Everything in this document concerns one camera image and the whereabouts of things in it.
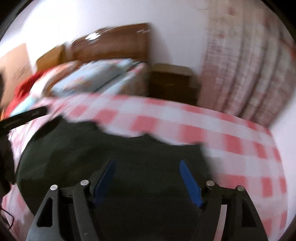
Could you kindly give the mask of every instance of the brown headboard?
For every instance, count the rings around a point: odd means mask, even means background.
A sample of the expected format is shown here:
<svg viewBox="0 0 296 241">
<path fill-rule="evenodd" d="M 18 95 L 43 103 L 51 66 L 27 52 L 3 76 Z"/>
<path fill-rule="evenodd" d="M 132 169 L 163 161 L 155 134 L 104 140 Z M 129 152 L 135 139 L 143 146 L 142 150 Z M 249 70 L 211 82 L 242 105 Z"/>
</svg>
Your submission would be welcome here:
<svg viewBox="0 0 296 241">
<path fill-rule="evenodd" d="M 84 63 L 112 58 L 133 58 L 147 62 L 149 34 L 148 23 L 101 28 L 74 40 L 68 48 L 68 53 L 71 60 L 80 60 Z"/>
</svg>

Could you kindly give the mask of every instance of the silver screw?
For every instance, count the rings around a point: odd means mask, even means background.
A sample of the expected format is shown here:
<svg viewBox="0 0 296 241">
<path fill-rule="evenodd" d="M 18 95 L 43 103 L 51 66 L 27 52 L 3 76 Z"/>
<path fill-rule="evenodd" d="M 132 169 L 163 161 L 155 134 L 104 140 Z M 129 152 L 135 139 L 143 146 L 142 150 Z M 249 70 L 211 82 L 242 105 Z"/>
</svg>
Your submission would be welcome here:
<svg viewBox="0 0 296 241">
<path fill-rule="evenodd" d="M 215 185 L 215 183 L 213 181 L 207 181 L 207 185 L 210 187 L 213 187 Z"/>
<path fill-rule="evenodd" d="M 80 182 L 81 186 L 86 186 L 89 184 L 89 181 L 88 180 L 83 180 Z"/>
<path fill-rule="evenodd" d="M 57 185 L 52 185 L 51 187 L 50 187 L 50 190 L 52 190 L 52 191 L 54 191 L 54 190 L 57 190 Z"/>
<path fill-rule="evenodd" d="M 239 186 L 237 186 L 237 189 L 239 190 L 239 191 L 244 191 L 244 187 L 243 186 L 241 186 L 241 185 L 239 185 Z"/>
</svg>

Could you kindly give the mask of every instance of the patterned curtain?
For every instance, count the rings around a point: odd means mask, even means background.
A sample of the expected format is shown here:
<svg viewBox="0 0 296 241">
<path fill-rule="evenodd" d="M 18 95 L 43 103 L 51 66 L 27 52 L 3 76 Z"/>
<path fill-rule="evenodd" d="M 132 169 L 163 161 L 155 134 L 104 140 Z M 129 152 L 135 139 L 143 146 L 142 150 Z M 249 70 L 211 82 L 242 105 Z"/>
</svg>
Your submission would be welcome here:
<svg viewBox="0 0 296 241">
<path fill-rule="evenodd" d="M 295 49 L 260 0 L 209 0 L 198 105 L 268 127 L 293 94 Z"/>
</svg>

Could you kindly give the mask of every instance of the wire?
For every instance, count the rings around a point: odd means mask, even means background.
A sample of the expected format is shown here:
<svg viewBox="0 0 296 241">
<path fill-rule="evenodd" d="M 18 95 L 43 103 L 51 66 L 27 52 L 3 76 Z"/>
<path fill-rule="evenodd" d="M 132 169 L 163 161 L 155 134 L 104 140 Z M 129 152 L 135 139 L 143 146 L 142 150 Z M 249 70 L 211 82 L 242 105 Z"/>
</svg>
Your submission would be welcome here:
<svg viewBox="0 0 296 241">
<path fill-rule="evenodd" d="M 14 223 L 14 221 L 15 221 L 15 218 L 14 218 L 14 216 L 13 215 L 11 215 L 9 212 L 7 212 L 5 209 L 3 209 L 2 207 L 0 207 L 0 210 L 3 210 L 4 212 L 6 212 L 8 215 L 10 215 L 11 217 L 12 217 L 12 223 L 11 223 L 11 225 L 9 226 L 9 228 L 8 228 L 8 230 L 10 230 L 11 228 L 12 228 L 12 226 L 13 226 L 13 223 Z"/>
</svg>

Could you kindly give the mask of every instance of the bedside table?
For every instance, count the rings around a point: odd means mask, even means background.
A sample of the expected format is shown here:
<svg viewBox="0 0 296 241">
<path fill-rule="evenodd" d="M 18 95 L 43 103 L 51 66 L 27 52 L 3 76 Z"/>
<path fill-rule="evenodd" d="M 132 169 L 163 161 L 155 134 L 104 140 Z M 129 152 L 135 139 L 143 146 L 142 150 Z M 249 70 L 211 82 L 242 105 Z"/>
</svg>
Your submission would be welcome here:
<svg viewBox="0 0 296 241">
<path fill-rule="evenodd" d="M 155 64 L 149 80 L 149 97 L 196 105 L 200 88 L 189 87 L 190 68 L 171 64 Z"/>
</svg>

